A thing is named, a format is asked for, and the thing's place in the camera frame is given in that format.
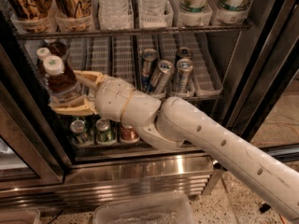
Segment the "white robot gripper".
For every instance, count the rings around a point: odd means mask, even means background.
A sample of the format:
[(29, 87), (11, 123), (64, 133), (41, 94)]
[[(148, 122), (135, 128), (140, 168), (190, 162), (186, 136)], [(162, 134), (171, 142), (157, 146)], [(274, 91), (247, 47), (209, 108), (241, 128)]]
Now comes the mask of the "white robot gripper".
[(98, 113), (104, 119), (120, 122), (135, 87), (121, 78), (108, 77), (100, 72), (75, 70), (74, 74), (81, 85), (95, 91), (98, 89), (95, 101), (82, 95), (68, 103), (50, 103), (50, 108), (60, 115), (84, 117)]

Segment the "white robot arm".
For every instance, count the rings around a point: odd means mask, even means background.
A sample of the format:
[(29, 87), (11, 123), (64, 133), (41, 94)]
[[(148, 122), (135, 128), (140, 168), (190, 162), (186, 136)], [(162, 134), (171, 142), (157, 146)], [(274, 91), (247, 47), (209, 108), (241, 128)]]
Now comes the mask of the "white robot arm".
[(179, 97), (157, 99), (121, 78), (98, 72), (75, 72), (77, 81), (94, 90), (51, 109), (62, 115), (98, 114), (131, 126), (139, 137), (162, 151), (189, 141), (218, 161), (292, 224), (299, 224), (299, 173), (222, 127)]

